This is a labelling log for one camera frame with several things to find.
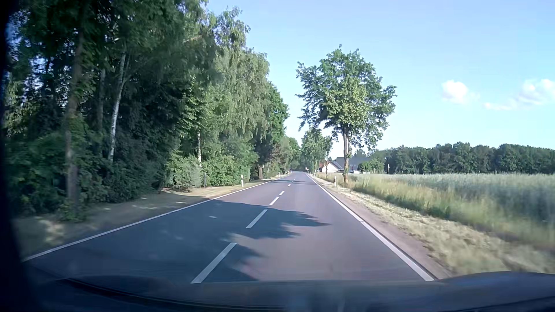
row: building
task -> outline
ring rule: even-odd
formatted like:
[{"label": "building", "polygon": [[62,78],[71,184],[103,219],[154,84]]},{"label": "building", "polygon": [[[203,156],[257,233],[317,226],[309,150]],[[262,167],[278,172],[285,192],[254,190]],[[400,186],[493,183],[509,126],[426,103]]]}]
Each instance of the building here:
[{"label": "building", "polygon": [[338,164],[336,161],[330,161],[327,163],[327,165],[324,165],[323,167],[320,168],[319,170],[320,172],[328,172],[328,173],[335,173],[335,172],[343,172],[343,167]]}]

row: gray roof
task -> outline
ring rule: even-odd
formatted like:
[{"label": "gray roof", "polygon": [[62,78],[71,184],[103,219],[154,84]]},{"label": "gray roof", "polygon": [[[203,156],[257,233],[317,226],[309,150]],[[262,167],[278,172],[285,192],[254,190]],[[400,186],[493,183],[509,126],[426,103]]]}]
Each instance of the gray roof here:
[{"label": "gray roof", "polygon": [[338,164],[335,160],[330,161],[330,163],[334,166],[336,166],[339,170],[343,170],[343,166],[341,166],[340,164]]}]

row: road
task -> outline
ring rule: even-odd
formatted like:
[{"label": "road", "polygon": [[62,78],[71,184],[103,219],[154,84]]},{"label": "road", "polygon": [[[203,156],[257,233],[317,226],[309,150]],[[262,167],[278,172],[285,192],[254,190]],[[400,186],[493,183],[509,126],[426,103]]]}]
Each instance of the road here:
[{"label": "road", "polygon": [[426,279],[305,173],[43,254],[62,276],[174,283]]}]

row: cloud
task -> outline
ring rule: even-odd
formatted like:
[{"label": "cloud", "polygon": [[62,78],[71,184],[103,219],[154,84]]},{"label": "cloud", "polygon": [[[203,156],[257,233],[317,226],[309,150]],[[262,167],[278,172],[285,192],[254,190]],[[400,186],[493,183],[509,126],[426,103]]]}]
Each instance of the cloud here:
[{"label": "cloud", "polygon": [[555,82],[549,79],[527,80],[521,91],[510,97],[505,104],[484,103],[487,109],[515,110],[532,108],[555,102]]},{"label": "cloud", "polygon": [[476,93],[469,92],[466,85],[460,81],[448,80],[442,83],[441,87],[443,88],[443,99],[453,103],[466,104],[470,100],[480,97]]}]

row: white edge line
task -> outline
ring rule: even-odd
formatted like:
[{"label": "white edge line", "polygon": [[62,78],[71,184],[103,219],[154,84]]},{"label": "white edge line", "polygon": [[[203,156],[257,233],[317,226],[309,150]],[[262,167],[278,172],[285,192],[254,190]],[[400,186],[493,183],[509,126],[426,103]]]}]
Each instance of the white edge line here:
[{"label": "white edge line", "polygon": [[214,268],[224,259],[229,251],[231,251],[231,249],[235,247],[235,245],[237,245],[237,243],[229,243],[229,245],[224,250],[222,250],[221,253],[217,255],[216,258],[214,258],[214,260],[212,260],[212,262],[210,262],[206,266],[206,268],[204,268],[204,270],[199,273],[199,275],[196,276],[196,278],[191,281],[191,284],[202,283],[202,281],[208,276],[208,274],[210,274],[210,272],[214,270]]},{"label": "white edge line", "polygon": [[268,206],[272,206],[272,205],[276,202],[276,200],[277,200],[278,198],[279,198],[279,197],[274,198],[274,200],[272,200],[272,202],[271,202]]},{"label": "white edge line", "polygon": [[258,220],[260,220],[260,218],[262,218],[262,216],[266,213],[266,211],[268,211],[268,209],[262,210],[262,212],[261,212],[256,218],[254,218],[254,220],[253,220],[251,223],[249,223],[249,225],[247,225],[246,228],[247,228],[247,229],[252,228],[252,227],[254,226],[254,224],[255,224]]},{"label": "white edge line", "polygon": [[[272,181],[276,181],[276,180],[282,179],[282,178],[284,178],[284,177],[277,178],[277,179],[274,179],[274,180],[272,180]],[[260,184],[257,184],[257,185],[253,185],[252,187],[248,187],[248,188],[245,188],[245,189],[236,190],[235,192],[231,192],[231,193],[229,193],[229,194],[224,194],[224,195],[221,195],[221,196],[218,196],[218,197],[210,198],[210,199],[207,199],[207,200],[205,200],[205,201],[203,201],[203,202],[200,202],[200,203],[188,205],[188,206],[185,206],[185,207],[183,207],[183,208],[179,208],[179,209],[176,209],[176,210],[172,210],[172,211],[170,211],[170,212],[166,212],[166,213],[163,213],[163,214],[155,215],[154,217],[151,217],[151,218],[148,218],[148,219],[144,219],[144,220],[141,220],[141,221],[137,221],[137,222],[135,222],[135,223],[131,223],[131,224],[128,224],[128,225],[124,225],[124,226],[122,226],[122,227],[119,227],[119,228],[116,228],[116,229],[112,229],[112,230],[110,230],[110,231],[106,231],[106,232],[102,232],[102,233],[99,233],[99,234],[96,234],[96,235],[93,235],[93,236],[89,236],[89,237],[87,237],[87,238],[83,238],[83,239],[74,241],[74,242],[69,243],[69,244],[65,244],[65,245],[61,245],[61,246],[58,246],[58,247],[55,247],[55,248],[52,248],[52,249],[48,249],[48,250],[45,250],[45,251],[43,251],[43,252],[41,252],[41,253],[38,253],[38,254],[35,254],[35,255],[32,255],[32,256],[28,256],[28,257],[26,257],[26,258],[23,258],[23,260],[21,260],[21,261],[22,261],[22,262],[29,261],[29,260],[31,260],[31,259],[34,259],[34,258],[37,258],[37,257],[40,257],[40,256],[44,256],[44,255],[46,255],[46,254],[49,254],[49,253],[51,253],[51,252],[54,252],[54,251],[56,251],[56,250],[60,250],[60,249],[63,249],[63,248],[69,247],[69,246],[73,246],[73,245],[82,243],[82,242],[84,242],[84,241],[87,241],[87,240],[91,240],[91,239],[93,239],[93,238],[100,237],[100,236],[102,236],[102,235],[106,235],[106,234],[110,234],[110,233],[115,232],[115,231],[123,230],[123,229],[125,229],[125,228],[132,227],[132,226],[137,225],[137,224],[139,224],[139,223],[143,223],[143,222],[146,222],[146,221],[150,221],[150,220],[152,220],[152,219],[160,218],[160,217],[163,217],[163,216],[165,216],[165,215],[167,215],[167,214],[170,214],[170,213],[178,212],[178,211],[183,210],[183,209],[186,209],[186,208],[190,208],[190,207],[193,207],[193,206],[196,206],[196,205],[204,204],[204,203],[207,203],[207,202],[209,202],[209,201],[211,201],[211,200],[215,200],[215,199],[222,198],[222,197],[225,197],[225,196],[228,196],[228,195],[231,195],[231,194],[235,194],[235,193],[238,193],[238,192],[241,192],[241,191],[244,191],[244,190],[248,190],[248,189],[250,189],[250,188],[257,187],[257,186],[260,186],[260,185],[263,185],[263,184],[266,184],[266,183],[272,182],[272,181],[267,181],[267,182],[263,182],[263,183],[260,183]]]},{"label": "white edge line", "polygon": [[393,245],[389,240],[387,240],[380,232],[374,229],[370,224],[366,223],[362,220],[356,213],[354,213],[351,209],[345,206],[342,202],[340,202],[335,196],[331,195],[325,188],[323,188],[320,184],[318,184],[312,177],[309,178],[316,183],[327,195],[329,195],[335,202],[339,204],[339,206],[343,207],[343,209],[347,210],[357,221],[359,221],[366,229],[368,229],[375,237],[377,237],[384,245],[386,245],[392,252],[394,252],[401,260],[403,260],[412,270],[414,270],[421,278],[425,281],[433,281],[434,278],[431,277],[426,271],[424,271],[418,264],[416,264],[412,259],[407,257],[407,255],[402,252],[397,246]]}]

